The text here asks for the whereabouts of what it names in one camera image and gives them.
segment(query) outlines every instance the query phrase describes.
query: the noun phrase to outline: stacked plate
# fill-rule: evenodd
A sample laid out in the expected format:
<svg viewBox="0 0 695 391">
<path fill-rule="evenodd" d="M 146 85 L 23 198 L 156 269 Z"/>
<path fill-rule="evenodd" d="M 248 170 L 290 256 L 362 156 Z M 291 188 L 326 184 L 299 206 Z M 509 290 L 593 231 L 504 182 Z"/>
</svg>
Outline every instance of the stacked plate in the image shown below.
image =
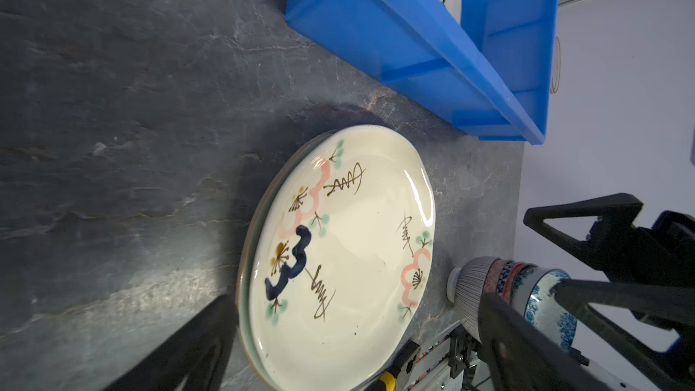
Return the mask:
<svg viewBox="0 0 695 391">
<path fill-rule="evenodd" d="M 466 330 L 480 341 L 478 309 L 483 293 L 497 293 L 548 339 L 568 352 L 577 318 L 555 300 L 552 288 L 569 275 L 525 262 L 478 257 L 454 269 L 447 283 L 447 298 L 456 306 Z"/>
<path fill-rule="evenodd" d="M 241 257 L 239 341 L 257 375 L 293 391 L 349 390 L 376 373 L 421 302 L 434 220 L 422 161 L 394 131 L 350 127 L 300 148 Z"/>
</svg>

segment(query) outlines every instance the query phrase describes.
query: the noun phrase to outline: blue plastic bin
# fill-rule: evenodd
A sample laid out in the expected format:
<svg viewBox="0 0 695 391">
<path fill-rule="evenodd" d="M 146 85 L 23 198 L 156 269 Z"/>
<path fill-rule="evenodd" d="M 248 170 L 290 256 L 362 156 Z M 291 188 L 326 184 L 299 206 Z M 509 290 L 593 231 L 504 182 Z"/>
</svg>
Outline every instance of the blue plastic bin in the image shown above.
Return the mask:
<svg viewBox="0 0 695 391">
<path fill-rule="evenodd" d="M 557 0 L 288 0 L 290 27 L 485 140 L 543 143 Z"/>
</svg>

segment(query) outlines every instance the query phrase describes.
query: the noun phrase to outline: wall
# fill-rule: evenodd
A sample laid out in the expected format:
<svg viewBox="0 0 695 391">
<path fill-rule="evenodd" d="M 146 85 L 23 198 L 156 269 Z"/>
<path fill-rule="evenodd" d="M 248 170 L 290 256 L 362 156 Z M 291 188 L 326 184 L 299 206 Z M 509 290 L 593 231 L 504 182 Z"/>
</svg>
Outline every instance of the wall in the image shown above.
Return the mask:
<svg viewBox="0 0 695 391">
<path fill-rule="evenodd" d="M 595 0 L 560 12 L 560 91 L 551 96 L 547 141 L 526 145 L 514 256 L 606 281 L 522 224 L 529 207 L 628 192 L 645 203 L 637 225 L 663 210 L 695 215 L 695 0 Z M 590 223 L 555 224 L 584 237 Z M 663 350 L 674 335 L 610 317 Z M 656 390 L 598 336 L 580 325 L 574 347 L 644 391 Z"/>
</svg>

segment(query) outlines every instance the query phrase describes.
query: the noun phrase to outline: black and yellow tool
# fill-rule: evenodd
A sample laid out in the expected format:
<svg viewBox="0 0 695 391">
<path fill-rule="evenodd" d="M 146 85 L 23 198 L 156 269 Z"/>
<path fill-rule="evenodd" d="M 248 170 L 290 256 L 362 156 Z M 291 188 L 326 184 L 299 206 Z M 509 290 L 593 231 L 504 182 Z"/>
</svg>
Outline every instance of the black and yellow tool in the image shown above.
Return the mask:
<svg viewBox="0 0 695 391">
<path fill-rule="evenodd" d="M 404 388 L 403 381 L 399 381 L 398 377 L 403 373 L 407 379 L 408 374 L 413 369 L 415 359 L 420 351 L 420 346 L 409 340 L 403 348 L 398 352 L 393 364 L 384 371 L 384 373 L 369 385 L 365 391 L 401 391 Z"/>
</svg>

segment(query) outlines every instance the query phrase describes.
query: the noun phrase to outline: gray marble table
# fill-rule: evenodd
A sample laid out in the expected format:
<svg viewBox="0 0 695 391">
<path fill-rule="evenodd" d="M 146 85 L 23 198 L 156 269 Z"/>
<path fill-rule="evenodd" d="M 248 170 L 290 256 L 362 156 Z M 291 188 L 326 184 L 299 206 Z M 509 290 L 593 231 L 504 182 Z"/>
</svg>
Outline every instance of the gray marble table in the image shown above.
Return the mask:
<svg viewBox="0 0 695 391">
<path fill-rule="evenodd" d="M 0 0 L 0 383 L 98 390 L 233 290 L 301 144 L 410 139 L 437 205 L 404 337 L 455 323 L 449 270 L 511 255 L 521 143 L 479 142 L 289 29 L 286 0 Z M 235 346 L 226 390 L 265 390 Z"/>
</svg>

